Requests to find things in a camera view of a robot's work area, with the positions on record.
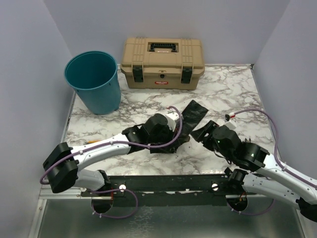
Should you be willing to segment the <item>black plastic trash bag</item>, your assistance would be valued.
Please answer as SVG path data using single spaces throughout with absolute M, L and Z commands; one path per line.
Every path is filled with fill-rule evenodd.
M 186 108 L 182 112 L 182 130 L 181 134 L 177 138 L 175 142 L 171 145 L 150 149 L 151 154 L 173 154 L 176 153 L 177 149 L 190 141 L 190 133 L 194 130 L 194 128 L 201 122 L 201 120 L 208 113 L 208 109 L 196 102 L 195 100 L 191 100 L 190 103 L 186 106 Z

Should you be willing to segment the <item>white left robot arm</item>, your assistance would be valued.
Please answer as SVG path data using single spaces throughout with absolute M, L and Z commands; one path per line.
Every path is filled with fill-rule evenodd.
M 72 187 L 84 187 L 97 195 L 108 193 L 110 181 L 102 170 L 86 168 L 115 156 L 128 155 L 144 149 L 162 149 L 172 145 L 180 135 L 182 117 L 176 112 L 155 114 L 145 123 L 126 128 L 115 136 L 99 142 L 70 147 L 58 144 L 43 163 L 42 184 L 48 184 L 53 193 Z

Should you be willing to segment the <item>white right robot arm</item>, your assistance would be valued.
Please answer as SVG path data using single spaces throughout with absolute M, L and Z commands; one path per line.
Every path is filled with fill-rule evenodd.
M 262 194 L 293 206 L 307 219 L 317 220 L 317 181 L 276 160 L 263 147 L 242 141 L 228 125 L 209 121 L 196 130 L 195 140 L 238 166 L 227 182 L 228 190 Z

